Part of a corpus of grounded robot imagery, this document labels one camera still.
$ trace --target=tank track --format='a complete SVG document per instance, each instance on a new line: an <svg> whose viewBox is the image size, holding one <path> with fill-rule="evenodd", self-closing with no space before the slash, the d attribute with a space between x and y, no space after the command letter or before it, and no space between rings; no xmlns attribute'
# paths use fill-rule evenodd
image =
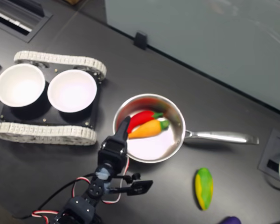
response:
<svg viewBox="0 0 280 224"><path fill-rule="evenodd" d="M103 63L83 56L19 51L14 56L14 62L45 68L49 67L49 63L73 65L75 69L92 71L100 81L105 79L107 73ZM1 122L0 139L21 143L89 146L96 143L97 134L94 130L81 126L38 126Z"/></svg>

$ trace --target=stainless steel saucepan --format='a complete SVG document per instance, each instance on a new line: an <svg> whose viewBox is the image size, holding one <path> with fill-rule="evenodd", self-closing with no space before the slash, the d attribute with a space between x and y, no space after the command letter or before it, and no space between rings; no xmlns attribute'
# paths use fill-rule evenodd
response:
<svg viewBox="0 0 280 224"><path fill-rule="evenodd" d="M113 133L126 116L133 116L141 111L151 110L164 113L170 121L168 130L157 136L127 141L130 158L144 163L156 163L173 156L185 138L201 138L240 144L259 144L257 137L235 132L192 132L186 130L182 113L169 99L156 94L141 94L128 99L118 109L113 120Z"/></svg>

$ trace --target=toy red chili pepper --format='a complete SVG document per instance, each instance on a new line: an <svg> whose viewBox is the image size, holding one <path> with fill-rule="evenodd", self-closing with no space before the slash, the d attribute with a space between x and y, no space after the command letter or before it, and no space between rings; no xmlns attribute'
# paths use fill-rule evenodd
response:
<svg viewBox="0 0 280 224"><path fill-rule="evenodd" d="M162 116L163 113L155 113L153 111L142 111L137 113L132 116L129 127L127 128L127 133L131 133L132 130L138 125L142 125L150 120L157 119Z"/></svg>

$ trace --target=desk surface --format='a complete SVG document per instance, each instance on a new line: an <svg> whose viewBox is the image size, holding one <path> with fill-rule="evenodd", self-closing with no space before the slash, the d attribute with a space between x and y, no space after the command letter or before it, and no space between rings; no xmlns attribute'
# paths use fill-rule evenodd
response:
<svg viewBox="0 0 280 224"><path fill-rule="evenodd" d="M65 4L47 0L43 5L54 16L29 44L0 30L0 73L13 64L19 50L90 56L104 62L108 74L96 128L98 144L74 147L0 140L2 206L15 215L26 215L65 183L93 171L99 144L112 134L118 107L134 95L157 93L175 102L189 130L249 133L259 136L260 144L184 144L162 163L132 161L129 171L141 172L142 179L152 179L154 185L146 195L123 196L115 205L100 204L98 214L104 222L217 224L226 216L237 216L246 224L280 221L280 192L257 169L270 132L280 131L280 115L150 50L134 47L131 40ZM193 175L200 167L208 167L214 180L208 211L200 211L193 196ZM47 209L58 210L69 197L66 190Z"/></svg>

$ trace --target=white bowl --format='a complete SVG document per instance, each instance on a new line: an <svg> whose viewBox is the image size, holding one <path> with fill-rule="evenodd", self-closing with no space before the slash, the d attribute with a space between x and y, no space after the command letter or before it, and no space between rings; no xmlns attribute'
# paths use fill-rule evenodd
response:
<svg viewBox="0 0 280 224"><path fill-rule="evenodd" d="M40 97L45 85L45 77L36 66L13 65L0 75L0 101L11 107L27 106Z"/></svg>
<svg viewBox="0 0 280 224"><path fill-rule="evenodd" d="M97 94L94 78L85 71L67 70L51 81L48 98L53 107L67 113L88 107Z"/></svg>

